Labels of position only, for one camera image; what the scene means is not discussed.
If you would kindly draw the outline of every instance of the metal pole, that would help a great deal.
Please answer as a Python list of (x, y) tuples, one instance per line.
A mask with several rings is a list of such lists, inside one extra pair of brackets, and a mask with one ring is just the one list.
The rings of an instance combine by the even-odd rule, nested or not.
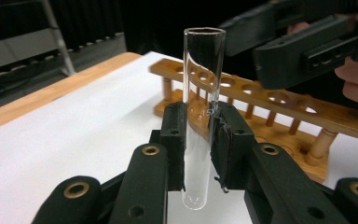
[(75, 68), (72, 64), (71, 58), (69, 57), (68, 50), (66, 49), (65, 41), (62, 38), (60, 27), (54, 17), (53, 10), (51, 9), (50, 2), (48, 0), (41, 0), (43, 9), (45, 10), (46, 17), (48, 19), (48, 24), (54, 35), (57, 47), (63, 57), (63, 61), (66, 66), (66, 71), (63, 71), (67, 76), (71, 76), (76, 73)]

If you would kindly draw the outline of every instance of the test tube rack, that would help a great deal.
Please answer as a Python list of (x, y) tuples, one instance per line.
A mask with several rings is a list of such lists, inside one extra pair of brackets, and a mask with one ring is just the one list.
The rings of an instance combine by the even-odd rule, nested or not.
[[(182, 101), (182, 91), (173, 90), (172, 82), (183, 82), (183, 63), (162, 59), (149, 67), (152, 74), (162, 77), (163, 100), (154, 107), (154, 113), (163, 116), (164, 108)], [(214, 84), (214, 77), (208, 71), (195, 67), (192, 81), (198, 89), (206, 92)], [(358, 138), (358, 110), (347, 108), (286, 90), (269, 91), (255, 81), (223, 73), (220, 94), (227, 102), (244, 102), (246, 108), (237, 108), (255, 134), (259, 143), (270, 142), (284, 148), (308, 177), (323, 183), (327, 175), (330, 146), (339, 133)], [(254, 114), (255, 107), (267, 109), (266, 118)], [(277, 114), (293, 119), (291, 125), (275, 122)], [(313, 135), (298, 129), (301, 122), (307, 122), (321, 130)]]

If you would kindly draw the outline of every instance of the wooden surface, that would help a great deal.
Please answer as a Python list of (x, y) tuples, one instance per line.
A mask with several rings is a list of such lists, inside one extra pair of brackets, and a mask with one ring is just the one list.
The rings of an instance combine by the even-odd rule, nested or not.
[(46, 105), (71, 91), (75, 91), (91, 81), (103, 77), (140, 57), (142, 57), (142, 55), (131, 52), (119, 54), (116, 57), (98, 63), (86, 70), (74, 74), (73, 76), (47, 86), (44, 89), (35, 91), (7, 105), (1, 106), (0, 126), (23, 116), (42, 105)]

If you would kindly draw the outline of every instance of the wooden peg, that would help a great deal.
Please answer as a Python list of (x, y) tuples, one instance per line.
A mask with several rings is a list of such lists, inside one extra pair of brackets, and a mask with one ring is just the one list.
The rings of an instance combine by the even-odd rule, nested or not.
[(289, 129), (289, 134), (295, 135), (298, 130), (298, 127), (300, 126), (300, 123), (301, 123), (301, 120), (293, 119), (292, 125), (290, 126), (290, 129)]
[(164, 100), (170, 101), (172, 98), (172, 80), (164, 77), (162, 79), (162, 86), (164, 91)]
[(196, 100), (200, 99), (200, 87), (197, 87)]
[(307, 153), (305, 162), (311, 166), (318, 165), (320, 160), (329, 152), (330, 146), (333, 144), (336, 137), (337, 133), (330, 132), (323, 128), (313, 142), (310, 151)]
[(208, 105), (208, 92), (206, 91), (205, 92), (205, 99), (204, 99), (204, 103), (205, 103), (205, 105)]
[(234, 99), (233, 99), (233, 98), (228, 97), (228, 99), (227, 99), (227, 103), (232, 105), (232, 104), (234, 103)]
[(276, 116), (277, 116), (277, 113), (276, 113), (276, 112), (269, 111), (269, 114), (268, 114), (268, 117), (267, 117), (267, 121), (266, 121), (267, 127), (271, 127), (272, 124), (274, 124), (274, 120), (275, 120), (275, 117), (276, 117)]
[(245, 118), (246, 118), (246, 119), (251, 119), (254, 110), (255, 110), (255, 106), (254, 106), (254, 105), (248, 105), (248, 108), (246, 109)]

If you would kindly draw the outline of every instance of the test tube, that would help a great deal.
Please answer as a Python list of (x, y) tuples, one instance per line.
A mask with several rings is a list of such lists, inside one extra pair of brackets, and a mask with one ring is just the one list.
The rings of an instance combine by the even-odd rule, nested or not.
[(214, 116), (218, 100), (226, 32), (212, 27), (184, 31), (184, 90), (186, 106), (184, 205), (201, 209), (207, 202)]

